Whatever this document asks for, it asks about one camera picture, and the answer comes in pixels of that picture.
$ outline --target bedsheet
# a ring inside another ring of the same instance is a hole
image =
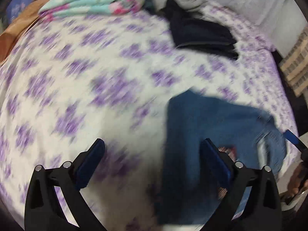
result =
[[[40,21],[19,40],[0,69],[0,196],[20,224],[34,167],[74,160],[101,138],[107,155],[81,190],[85,201],[107,230],[158,229],[153,197],[166,105],[189,88],[261,107],[281,131],[297,134],[272,44],[216,3],[208,3],[204,13],[230,27],[238,41],[237,61],[175,49],[168,23],[145,11]],[[288,143],[280,175],[297,154]]]

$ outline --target white bedsheet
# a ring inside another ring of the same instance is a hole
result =
[[[20,39],[0,69],[0,195],[17,219],[37,164],[60,166],[101,138],[107,156],[84,199],[107,230],[156,229],[147,188],[160,175],[166,105],[189,88],[262,107],[297,133],[269,41],[217,4],[204,12],[230,27],[238,61],[174,49],[168,23],[144,11],[40,23]],[[288,144],[281,175],[296,155]]]

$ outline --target person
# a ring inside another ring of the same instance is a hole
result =
[[[301,181],[304,175],[307,173],[307,168],[304,166],[303,162],[301,162],[293,172],[289,183],[287,185],[287,191],[280,194],[281,198],[281,210],[282,210],[282,227],[283,231],[289,230],[302,230],[303,222],[305,222],[303,218],[303,214],[306,215],[306,205],[307,202],[302,205],[303,209],[300,209],[300,213],[296,213],[295,207],[302,196],[302,193],[308,189],[308,180],[305,181],[302,189],[299,189]],[[285,199],[289,197],[295,197],[294,201],[287,205],[285,203]]]

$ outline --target blue gripper pad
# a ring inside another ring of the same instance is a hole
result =
[[[295,134],[293,134],[290,130],[286,130],[283,133],[283,137],[289,140],[295,147],[297,147],[297,149],[301,153],[303,153],[307,149],[306,145],[302,143],[302,141]]]
[[[219,156],[218,149],[208,139],[201,142],[200,156],[206,166],[217,179],[219,185],[227,190],[231,187],[232,172]]]
[[[88,185],[96,167],[105,154],[105,150],[104,141],[97,139],[88,151],[79,154],[83,161],[74,174],[77,190],[85,188]]]

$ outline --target hand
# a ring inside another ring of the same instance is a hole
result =
[[[290,178],[288,183],[288,191],[287,194],[290,197],[293,197],[299,192],[299,186],[305,174],[307,173],[307,169],[303,166],[303,163],[300,163],[297,168],[294,170],[293,175]],[[308,180],[305,181],[303,192],[308,189]]]

